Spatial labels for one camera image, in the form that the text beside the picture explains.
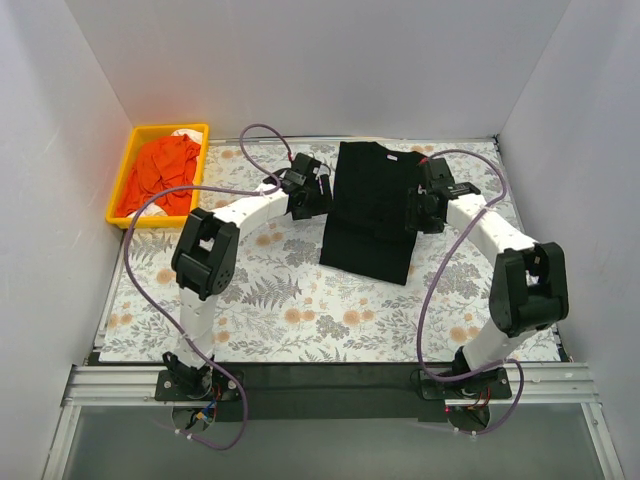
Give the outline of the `black t shirt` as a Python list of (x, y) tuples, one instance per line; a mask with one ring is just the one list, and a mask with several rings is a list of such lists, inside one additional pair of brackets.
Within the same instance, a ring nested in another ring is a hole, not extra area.
[(405, 227), (418, 152), (342, 142), (319, 263), (404, 286), (416, 234)]

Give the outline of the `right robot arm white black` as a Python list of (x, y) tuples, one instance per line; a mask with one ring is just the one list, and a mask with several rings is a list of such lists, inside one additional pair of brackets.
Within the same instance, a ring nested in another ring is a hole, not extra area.
[(489, 321), (456, 352), (449, 371), (438, 374), (419, 363), (426, 379), (454, 385), (469, 398), (486, 389), (488, 373), (501, 368), (525, 340), (569, 313), (562, 247), (540, 243), (511, 225), (494, 208), (504, 197), (488, 200), (472, 183), (456, 181), (442, 152), (417, 164), (408, 191), (408, 229), (433, 234), (451, 226), (460, 233), (454, 249), (469, 241), (493, 267)]

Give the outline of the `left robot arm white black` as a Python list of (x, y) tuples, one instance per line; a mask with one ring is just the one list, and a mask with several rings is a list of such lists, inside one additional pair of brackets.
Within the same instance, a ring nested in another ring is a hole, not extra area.
[(276, 176), (280, 186), (265, 179), (253, 195), (214, 211), (196, 208), (187, 217), (171, 261), (179, 286), (180, 340), (163, 354), (163, 363), (173, 385), (190, 399), (212, 390), (205, 359), (213, 356), (214, 310), (233, 278), (240, 240), (278, 217), (310, 219), (331, 206), (330, 169), (319, 160), (298, 154)]

